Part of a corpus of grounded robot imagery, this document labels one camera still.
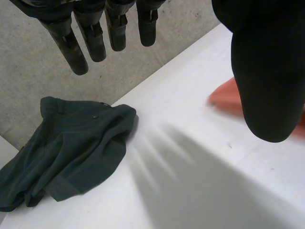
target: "black fabric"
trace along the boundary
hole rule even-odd
[[[285,140],[305,102],[305,1],[212,0],[233,32],[232,69],[250,130]]]
[[[61,201],[105,181],[125,156],[136,111],[46,97],[41,115],[31,139],[0,170],[0,211],[24,200],[33,207],[46,194]]]

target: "white surface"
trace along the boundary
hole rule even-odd
[[[18,153],[18,150],[0,136],[0,169],[2,169],[13,157]],[[5,217],[4,212],[0,212],[0,224]]]
[[[140,120],[102,185],[21,206],[0,229],[304,228],[305,144],[264,142],[242,120],[205,106],[233,76],[230,42],[217,26],[116,102],[134,107]]]

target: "orange object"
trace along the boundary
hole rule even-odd
[[[225,111],[239,117],[244,116],[242,103],[234,78],[219,86],[209,96],[208,103],[214,105],[217,109],[221,111]],[[292,134],[305,139],[305,109],[303,110],[301,121],[295,127]]]

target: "concrete floor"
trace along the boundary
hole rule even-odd
[[[219,22],[211,0],[168,0],[159,10],[157,40],[142,47],[136,7],[128,12],[127,47],[112,51],[106,20],[101,19],[107,58],[94,63],[76,22],[73,30],[88,61],[89,72],[75,75],[43,26],[11,2],[0,8],[0,135],[21,148],[41,123],[40,99],[114,103]]]

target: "gloved hand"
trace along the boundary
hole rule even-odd
[[[71,69],[77,75],[86,74],[88,64],[71,28],[71,13],[85,40],[93,61],[106,58],[100,18],[106,14],[111,47],[122,51],[126,47],[126,13],[136,2],[141,43],[151,46],[156,39],[158,8],[166,0],[10,0],[29,17],[37,18],[49,31]]]

